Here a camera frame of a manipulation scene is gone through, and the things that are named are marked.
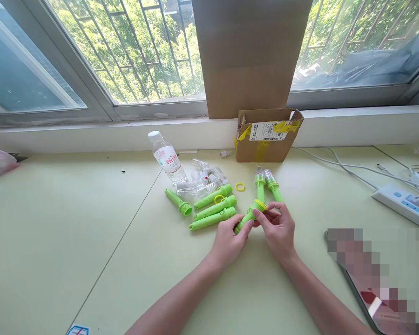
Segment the green plastic tube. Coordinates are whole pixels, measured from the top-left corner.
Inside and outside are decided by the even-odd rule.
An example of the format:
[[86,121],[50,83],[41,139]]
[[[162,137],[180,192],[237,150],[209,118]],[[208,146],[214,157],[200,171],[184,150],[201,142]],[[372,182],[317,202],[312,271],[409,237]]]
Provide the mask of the green plastic tube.
[[264,203],[265,202],[265,193],[264,193],[265,179],[264,179],[264,170],[262,170],[262,167],[256,167],[255,184],[257,187],[257,199],[260,202]]
[[273,176],[273,173],[269,169],[264,170],[265,174],[265,181],[267,182],[267,187],[269,190],[273,193],[273,197],[275,198],[275,201],[278,202],[284,202],[283,196],[279,192],[279,184],[276,181],[275,177]]
[[260,210],[261,212],[263,212],[267,209],[267,207],[261,201],[256,199],[255,202],[253,203],[253,205],[251,205],[247,209],[247,214],[245,214],[243,219],[237,224],[236,228],[234,228],[234,233],[236,235],[239,234],[239,232],[241,231],[241,229],[242,229],[242,227],[244,226],[245,223],[247,223],[250,220],[256,220],[256,217],[253,214],[253,209],[255,209],[255,208],[257,210]]
[[192,213],[192,207],[189,205],[189,203],[180,199],[180,197],[176,195],[174,191],[167,188],[164,190],[164,192],[166,193],[169,200],[171,200],[172,203],[178,207],[178,210],[183,214],[183,216],[188,216]]
[[225,208],[228,208],[228,207],[233,207],[236,204],[237,204],[236,197],[234,195],[230,195],[228,198],[224,198],[220,203],[218,203],[218,204],[216,204],[214,206],[211,206],[211,207],[203,210],[200,213],[197,213],[194,216],[194,221],[201,220],[201,219],[206,218],[206,217],[208,217],[210,215],[217,214],[221,210],[223,210]]
[[190,230],[199,230],[208,226],[211,226],[220,221],[228,220],[230,217],[236,215],[236,210],[234,207],[229,207],[224,209],[222,212],[208,216],[206,218],[197,220],[189,225]]
[[217,195],[226,196],[226,195],[230,194],[231,192],[233,192],[233,188],[231,187],[230,184],[223,185],[217,191],[211,193],[210,195],[207,195],[203,199],[201,199],[201,200],[197,201],[196,203],[194,203],[194,208],[195,209],[202,208],[202,207],[204,207],[204,206],[212,203],[214,201],[214,198]]

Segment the green plastic part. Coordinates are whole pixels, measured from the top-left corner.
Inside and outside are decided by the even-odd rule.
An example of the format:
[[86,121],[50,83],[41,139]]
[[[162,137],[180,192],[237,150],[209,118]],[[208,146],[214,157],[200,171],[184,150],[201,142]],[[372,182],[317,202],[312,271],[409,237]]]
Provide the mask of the green plastic part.
[[230,195],[228,198],[224,198],[220,203],[218,203],[214,206],[211,206],[211,207],[203,210],[200,213],[197,213],[194,216],[194,221],[201,220],[201,219],[206,218],[210,215],[217,214],[220,211],[222,211],[223,209],[228,208],[228,207],[233,207],[236,204],[237,204],[236,197],[234,195]]
[[167,188],[164,190],[164,192],[166,193],[169,200],[171,200],[172,203],[178,207],[178,210],[183,214],[183,216],[188,216],[192,213],[192,207],[189,205],[189,203],[180,199],[180,197],[176,195],[174,191]]
[[211,226],[215,223],[219,223],[220,221],[228,220],[230,217],[236,215],[236,210],[234,207],[229,207],[224,209],[222,212],[208,216],[206,218],[197,220],[189,225],[190,230],[199,230],[208,226]]
[[256,177],[255,184],[257,187],[257,199],[260,202],[264,203],[265,202],[265,193],[264,193],[265,180],[262,178]]
[[273,193],[273,197],[275,198],[275,201],[284,202],[283,196],[278,190],[279,185],[269,185],[268,188]]
[[264,205],[263,202],[259,201],[258,199],[255,200],[253,205],[251,205],[247,209],[247,214],[243,217],[243,219],[237,224],[236,228],[234,228],[234,233],[237,235],[241,231],[242,227],[245,223],[247,223],[250,220],[256,220],[255,215],[253,214],[253,209],[260,210],[261,212],[265,211],[267,207]]
[[201,200],[197,201],[196,203],[194,203],[194,208],[195,209],[202,208],[202,207],[204,207],[204,206],[212,203],[214,201],[214,198],[217,195],[226,196],[226,195],[230,194],[231,192],[233,192],[233,188],[231,187],[230,184],[223,185],[217,191],[211,193],[210,195],[207,195],[203,199],[201,199]]

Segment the left hand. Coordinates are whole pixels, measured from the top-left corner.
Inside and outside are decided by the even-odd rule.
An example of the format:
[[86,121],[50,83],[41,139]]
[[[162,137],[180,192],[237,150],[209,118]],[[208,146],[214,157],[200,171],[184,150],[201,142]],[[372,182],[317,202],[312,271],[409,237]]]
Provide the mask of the left hand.
[[253,228],[253,220],[250,220],[244,224],[239,234],[236,235],[234,233],[234,227],[243,217],[244,215],[236,214],[228,220],[219,223],[213,248],[207,257],[221,268],[225,268],[235,261]]

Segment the cardboard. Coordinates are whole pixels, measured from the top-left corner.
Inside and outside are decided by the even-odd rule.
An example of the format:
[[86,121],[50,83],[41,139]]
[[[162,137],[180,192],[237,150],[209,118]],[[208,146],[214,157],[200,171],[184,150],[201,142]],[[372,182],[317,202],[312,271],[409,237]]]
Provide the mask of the cardboard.
[[[241,110],[238,112],[236,160],[238,162],[282,162],[304,121],[300,111],[292,108]],[[253,123],[275,122],[277,129],[286,133],[282,141],[250,141]]]
[[312,0],[193,0],[210,119],[285,107]]

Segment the windowsill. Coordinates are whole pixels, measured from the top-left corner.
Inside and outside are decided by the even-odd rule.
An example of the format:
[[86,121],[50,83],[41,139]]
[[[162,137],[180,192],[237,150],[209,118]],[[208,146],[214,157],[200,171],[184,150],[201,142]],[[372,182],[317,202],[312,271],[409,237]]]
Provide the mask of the windowsill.
[[[419,106],[308,110],[295,145],[313,147],[419,143]],[[150,150],[159,130],[176,149],[233,148],[237,119],[208,117],[0,128],[0,149],[64,153]]]

